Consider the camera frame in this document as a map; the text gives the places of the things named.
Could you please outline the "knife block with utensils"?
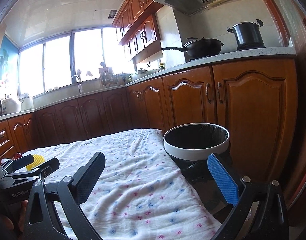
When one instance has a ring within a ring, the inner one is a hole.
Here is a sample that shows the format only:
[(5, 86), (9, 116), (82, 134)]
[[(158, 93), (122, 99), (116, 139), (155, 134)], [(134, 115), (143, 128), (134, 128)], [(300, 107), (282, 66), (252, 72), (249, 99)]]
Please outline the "knife block with utensils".
[(109, 85), (115, 85), (118, 83), (118, 77), (114, 74), (111, 67), (102, 67), (99, 68), (100, 81), (103, 87)]

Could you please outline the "black cooking pot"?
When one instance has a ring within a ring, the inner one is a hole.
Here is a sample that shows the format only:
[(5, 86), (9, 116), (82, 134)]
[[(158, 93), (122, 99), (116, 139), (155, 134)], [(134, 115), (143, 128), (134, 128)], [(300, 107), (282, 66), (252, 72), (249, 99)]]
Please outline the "black cooking pot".
[(227, 27), (227, 31), (234, 34), (237, 50), (265, 48), (260, 33), (260, 27), (263, 25), (260, 19), (256, 19), (256, 22), (240, 22), (233, 25), (232, 28)]

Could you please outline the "yellow textured sponge cloth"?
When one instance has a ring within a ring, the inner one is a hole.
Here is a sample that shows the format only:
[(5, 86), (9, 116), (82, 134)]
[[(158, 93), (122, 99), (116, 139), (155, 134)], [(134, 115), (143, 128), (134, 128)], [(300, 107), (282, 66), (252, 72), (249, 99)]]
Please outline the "yellow textured sponge cloth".
[(45, 162), (45, 158), (42, 155), (34, 154), (33, 155), (33, 163), (26, 166), (28, 171), (32, 171), (33, 169), (37, 168), (39, 165)]

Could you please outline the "black frying pan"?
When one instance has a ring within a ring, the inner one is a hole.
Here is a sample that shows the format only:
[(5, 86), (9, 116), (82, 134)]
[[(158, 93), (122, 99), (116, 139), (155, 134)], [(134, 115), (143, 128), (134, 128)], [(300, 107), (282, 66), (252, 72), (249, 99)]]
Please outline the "black frying pan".
[(193, 59), (199, 59), (219, 55), (224, 46), (220, 40), (214, 38), (189, 37), (188, 40), (183, 47), (164, 47), (162, 50), (178, 50), (186, 52)]

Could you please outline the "white rimmed trash bin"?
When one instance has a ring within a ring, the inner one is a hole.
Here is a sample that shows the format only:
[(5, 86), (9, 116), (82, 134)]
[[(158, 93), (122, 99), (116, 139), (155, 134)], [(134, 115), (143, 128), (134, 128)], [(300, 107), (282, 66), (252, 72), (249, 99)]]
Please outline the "white rimmed trash bin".
[(221, 205), (224, 198), (208, 170), (207, 159), (216, 153), (227, 165), (233, 164), (229, 131), (211, 123), (184, 124), (167, 131), (163, 141), (165, 151), (197, 191), (207, 210)]

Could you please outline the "brown wooden base cabinets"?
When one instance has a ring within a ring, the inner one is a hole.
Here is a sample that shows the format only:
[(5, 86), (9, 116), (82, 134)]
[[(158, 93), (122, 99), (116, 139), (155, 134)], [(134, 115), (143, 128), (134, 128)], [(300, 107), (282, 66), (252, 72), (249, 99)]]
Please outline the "brown wooden base cabinets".
[(210, 122), (230, 133), (233, 165), (259, 181), (280, 176), (297, 117), (293, 59), (204, 65), (81, 96), (0, 122), (0, 161), (15, 153), (133, 128)]

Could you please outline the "white rice cooker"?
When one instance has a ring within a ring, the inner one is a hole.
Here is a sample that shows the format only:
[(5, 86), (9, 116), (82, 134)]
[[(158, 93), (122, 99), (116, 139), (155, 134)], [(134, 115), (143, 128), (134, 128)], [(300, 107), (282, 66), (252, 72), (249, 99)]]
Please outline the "white rice cooker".
[(6, 98), (2, 101), (2, 115), (21, 111), (21, 102), (18, 99)]

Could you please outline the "brown wooden wall cabinets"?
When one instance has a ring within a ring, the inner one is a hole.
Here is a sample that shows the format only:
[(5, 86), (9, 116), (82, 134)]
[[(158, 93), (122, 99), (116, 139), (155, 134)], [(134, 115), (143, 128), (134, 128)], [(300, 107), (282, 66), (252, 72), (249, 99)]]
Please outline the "brown wooden wall cabinets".
[(155, 15), (161, 7), (153, 0), (124, 0), (114, 17), (117, 42), (134, 64), (162, 50)]

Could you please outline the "small lidded pot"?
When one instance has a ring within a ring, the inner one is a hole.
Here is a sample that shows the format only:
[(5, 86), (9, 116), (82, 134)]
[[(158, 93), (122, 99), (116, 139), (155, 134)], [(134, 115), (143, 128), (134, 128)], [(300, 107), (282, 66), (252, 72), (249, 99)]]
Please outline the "small lidded pot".
[(134, 74), (132, 74), (132, 81), (135, 81), (145, 76), (147, 76), (147, 70), (139, 68), (139, 70), (137, 70)]

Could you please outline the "chrome kitchen faucet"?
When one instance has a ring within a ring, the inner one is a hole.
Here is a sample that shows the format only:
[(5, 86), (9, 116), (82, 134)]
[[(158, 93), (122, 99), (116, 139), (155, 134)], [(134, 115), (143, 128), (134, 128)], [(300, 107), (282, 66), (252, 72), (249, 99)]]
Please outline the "chrome kitchen faucet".
[(80, 80), (80, 77), (78, 75), (71, 76), (71, 83), (72, 84), (76, 83), (78, 85), (78, 92), (79, 92), (79, 94), (83, 93), (81, 80)]

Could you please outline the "grey speckled countertop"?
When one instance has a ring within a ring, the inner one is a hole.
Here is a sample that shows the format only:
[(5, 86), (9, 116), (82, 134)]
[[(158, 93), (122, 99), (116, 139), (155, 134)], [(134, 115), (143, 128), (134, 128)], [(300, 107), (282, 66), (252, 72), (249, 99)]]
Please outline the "grey speckled countertop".
[(44, 109), (46, 107), (50, 107), (56, 105), (58, 103), (66, 102), (69, 100), (81, 98), (83, 96), (96, 94), (100, 92), (105, 92), (109, 90), (114, 90), (117, 88), (128, 87), (131, 85), (135, 85), (137, 83), (147, 81), (150, 79), (154, 79), (156, 77), (165, 76), (175, 72), (181, 72), (192, 68), (197, 68), (200, 66), (210, 66), (214, 64), (219, 64), (223, 62), (230, 61), (241, 61), (245, 59), (259, 59), (259, 58), (271, 58), (271, 57), (296, 57), (296, 49), (294, 47), (268, 47), (268, 48), (257, 48), (250, 50), (242, 50), (242, 51), (233, 51), (230, 53), (224, 53), (212, 57), (204, 57), (201, 59), (193, 60), (184, 64), (180, 64), (178, 66), (173, 66), (163, 71), (159, 71), (138, 80), (127, 83), (126, 85), (110, 85), (109, 87), (103, 87), (100, 84), (100, 79), (94, 79), (90, 81), (84, 81), (82, 83), (82, 93), (79, 94), (78, 86), (69, 85), (67, 87), (62, 87), (51, 92), (46, 92), (44, 94), (40, 94), (33, 98), (34, 108), (26, 111), (21, 111), (17, 113), (11, 113), (0, 116), (0, 122), (4, 120), (8, 120), (14, 118), (16, 116), (33, 113), (38, 110)]

